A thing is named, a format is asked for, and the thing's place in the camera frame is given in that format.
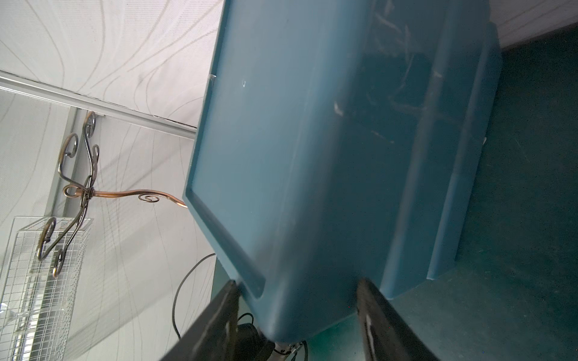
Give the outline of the teal drawer cabinet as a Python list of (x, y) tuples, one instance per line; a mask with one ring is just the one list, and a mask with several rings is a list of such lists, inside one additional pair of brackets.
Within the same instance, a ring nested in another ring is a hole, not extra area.
[(488, 1), (226, 1), (184, 199), (271, 341), (432, 276), (501, 54)]

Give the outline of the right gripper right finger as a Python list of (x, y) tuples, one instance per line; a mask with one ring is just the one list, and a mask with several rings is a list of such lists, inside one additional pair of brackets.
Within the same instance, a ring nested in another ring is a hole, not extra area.
[(368, 278), (358, 281), (358, 322), (366, 360), (437, 360)]

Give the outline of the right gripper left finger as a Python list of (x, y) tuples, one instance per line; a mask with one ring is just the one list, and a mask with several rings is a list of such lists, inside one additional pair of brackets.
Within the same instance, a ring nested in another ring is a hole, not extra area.
[(232, 360), (237, 340), (240, 289), (228, 281), (164, 360)]

